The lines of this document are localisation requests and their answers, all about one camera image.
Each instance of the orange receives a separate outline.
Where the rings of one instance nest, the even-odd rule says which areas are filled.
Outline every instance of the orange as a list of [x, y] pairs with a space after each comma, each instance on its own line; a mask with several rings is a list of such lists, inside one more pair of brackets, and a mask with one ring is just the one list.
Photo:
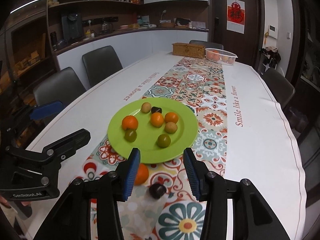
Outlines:
[[176, 113], [174, 112], [169, 112], [165, 115], [164, 117], [165, 122], [174, 122], [177, 123], [179, 120], [179, 117]]
[[122, 119], [121, 126], [125, 131], [128, 129], [136, 130], [138, 128], [138, 120], [133, 115], [128, 115], [124, 119]]
[[150, 122], [155, 127], [161, 127], [163, 125], [164, 119], [161, 113], [153, 113], [150, 117]]
[[149, 178], [149, 170], [146, 165], [140, 163], [136, 179], [134, 180], [135, 185], [141, 185], [147, 181]]

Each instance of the tile pattern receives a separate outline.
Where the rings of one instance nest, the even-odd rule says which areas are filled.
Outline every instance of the tile pattern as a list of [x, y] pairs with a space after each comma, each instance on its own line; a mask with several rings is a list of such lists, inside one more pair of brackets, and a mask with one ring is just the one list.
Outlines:
[[[223, 69], [206, 59], [185, 57], [161, 77], [142, 98], [166, 97], [182, 102], [197, 116], [199, 131], [192, 149], [208, 169], [224, 175], [227, 155], [227, 102]], [[108, 136], [88, 157], [75, 176], [84, 180], [99, 179], [115, 170], [124, 158], [111, 147]], [[118, 209], [125, 239], [182, 240], [200, 238], [205, 203], [195, 200], [188, 183], [182, 156], [166, 163], [148, 165], [149, 178], [133, 188]], [[148, 187], [166, 186], [159, 200], [153, 199]], [[96, 200], [91, 208], [92, 239], [97, 238]]]

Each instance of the gray chair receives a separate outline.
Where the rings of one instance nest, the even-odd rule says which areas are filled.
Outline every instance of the gray chair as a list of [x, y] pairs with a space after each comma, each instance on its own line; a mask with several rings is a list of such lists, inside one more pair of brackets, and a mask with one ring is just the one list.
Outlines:
[[82, 61], [91, 87], [123, 69], [112, 46], [90, 51], [82, 56]]
[[214, 43], [214, 42], [208, 42], [208, 41], [192, 40], [192, 41], [189, 42], [189, 44], [204, 45], [206, 49], [223, 49], [223, 45], [222, 44]]
[[[84, 92], [86, 92], [84, 86], [71, 67], [48, 77], [33, 90], [38, 106], [60, 101], [66, 107]], [[55, 116], [46, 117], [44, 123], [48, 124]]]
[[281, 105], [281, 109], [284, 109], [295, 93], [293, 85], [274, 68], [268, 68], [261, 78]]

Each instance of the screw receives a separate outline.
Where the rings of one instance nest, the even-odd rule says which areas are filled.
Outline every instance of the screw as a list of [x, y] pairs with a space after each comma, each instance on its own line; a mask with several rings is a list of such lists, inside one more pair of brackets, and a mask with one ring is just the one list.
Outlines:
[[76, 178], [76, 179], [73, 180], [72, 183], [75, 184], [75, 185], [79, 185], [81, 182], [82, 182], [82, 179]]
[[47, 150], [47, 155], [51, 156], [53, 154], [53, 150], [50, 149], [50, 150]]
[[45, 185], [48, 185], [48, 183], [49, 183], [49, 178], [48, 177], [42, 177], [41, 184], [45, 186]]
[[217, 174], [214, 171], [208, 171], [207, 176], [209, 178], [214, 178]]
[[243, 184], [245, 184], [247, 186], [251, 184], [251, 181], [248, 180], [248, 179], [242, 179], [241, 181], [242, 181]]
[[118, 174], [115, 171], [109, 171], [108, 172], [108, 176], [111, 178], [114, 178], [115, 176], [117, 176]]

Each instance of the kettle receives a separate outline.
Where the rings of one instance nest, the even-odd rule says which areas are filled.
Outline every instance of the kettle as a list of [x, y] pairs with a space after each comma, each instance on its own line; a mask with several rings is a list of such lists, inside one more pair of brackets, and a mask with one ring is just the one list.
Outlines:
[[113, 24], [109, 22], [102, 23], [102, 31], [104, 32], [113, 32]]

